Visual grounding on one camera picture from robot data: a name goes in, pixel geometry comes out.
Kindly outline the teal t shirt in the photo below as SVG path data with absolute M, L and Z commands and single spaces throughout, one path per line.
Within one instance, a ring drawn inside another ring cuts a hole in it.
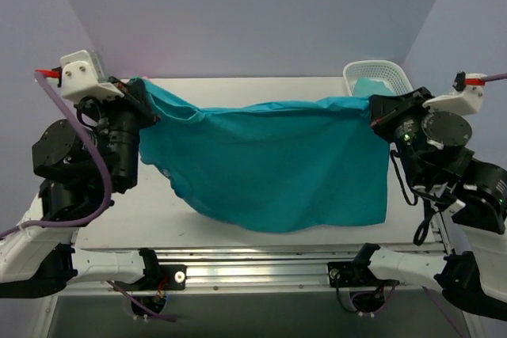
M 200 108 L 146 88 L 159 120 L 141 132 L 141 161 L 199 214 L 262 233 L 385 221 L 389 146 L 367 99 Z

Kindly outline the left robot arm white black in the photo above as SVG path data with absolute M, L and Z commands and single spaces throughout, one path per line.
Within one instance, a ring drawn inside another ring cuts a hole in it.
M 140 132 L 158 121 L 142 79 L 113 79 L 112 87 L 109 100 L 82 95 L 33 145 L 33 171 L 42 182 L 21 223 L 1 236 L 3 298 L 43 298 L 94 281 L 152 290 L 162 280 L 152 249 L 95 253 L 72 244 L 113 205 L 113 193 L 137 185 Z

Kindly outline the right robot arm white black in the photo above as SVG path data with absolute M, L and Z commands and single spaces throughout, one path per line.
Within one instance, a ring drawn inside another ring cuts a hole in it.
M 467 143 L 471 125 L 426 88 L 369 98 L 370 126 L 395 144 L 406 184 L 424 206 L 414 244 L 425 240 L 433 216 L 447 212 L 466 234 L 470 250 L 426 257 L 366 244 L 352 263 L 360 284 L 398 281 L 439 291 L 456 308 L 506 319 L 506 171 L 479 161 Z

